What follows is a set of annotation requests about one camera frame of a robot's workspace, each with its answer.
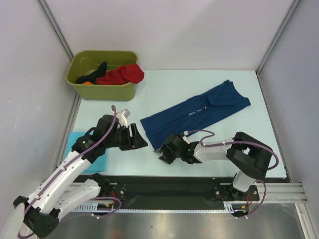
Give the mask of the navy blue t shirt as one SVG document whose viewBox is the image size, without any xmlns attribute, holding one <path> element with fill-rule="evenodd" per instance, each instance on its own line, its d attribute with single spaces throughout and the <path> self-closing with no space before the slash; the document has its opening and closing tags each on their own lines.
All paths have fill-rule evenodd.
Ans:
<svg viewBox="0 0 319 239">
<path fill-rule="evenodd" d="M 250 105 L 250 100 L 239 94 L 233 82 L 226 80 L 140 122 L 152 147 L 157 150 L 171 134 L 205 129 Z"/>
</svg>

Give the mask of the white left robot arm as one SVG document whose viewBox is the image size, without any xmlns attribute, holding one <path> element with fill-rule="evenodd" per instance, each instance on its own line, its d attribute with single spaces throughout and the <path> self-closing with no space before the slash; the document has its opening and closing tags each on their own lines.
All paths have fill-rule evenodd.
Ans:
<svg viewBox="0 0 319 239">
<path fill-rule="evenodd" d="M 128 124 L 128 109 L 117 112 L 112 106 L 112 114 L 104 115 L 95 127 L 77 138 L 65 159 L 56 170 L 29 196 L 19 196 L 13 205 L 24 206 L 23 223 L 31 230 L 27 238 L 36 235 L 43 239 L 56 229 L 63 218 L 75 208 L 89 200 L 111 201 L 109 216 L 118 211 L 122 201 L 111 194 L 110 182 L 99 173 L 89 177 L 72 191 L 70 184 L 109 148 L 121 151 L 147 147 L 135 123 Z"/>
</svg>

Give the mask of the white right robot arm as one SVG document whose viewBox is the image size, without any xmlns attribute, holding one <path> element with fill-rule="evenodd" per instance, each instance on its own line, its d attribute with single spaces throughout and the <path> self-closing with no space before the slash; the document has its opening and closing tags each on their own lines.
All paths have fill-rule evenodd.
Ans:
<svg viewBox="0 0 319 239">
<path fill-rule="evenodd" d="M 279 164 L 278 156 L 272 148 L 244 132 L 237 132 L 233 138 L 211 143 L 204 142 L 209 136 L 190 142 L 187 139 L 188 134 L 188 131 L 182 135 L 171 134 L 155 152 L 160 153 L 159 159 L 167 164 L 172 164 L 177 158 L 188 164 L 213 160 L 232 162 L 239 171 L 230 186 L 214 189 L 214 194 L 223 201 L 243 200 L 250 186 L 254 182 L 263 181 L 267 172 Z"/>
</svg>

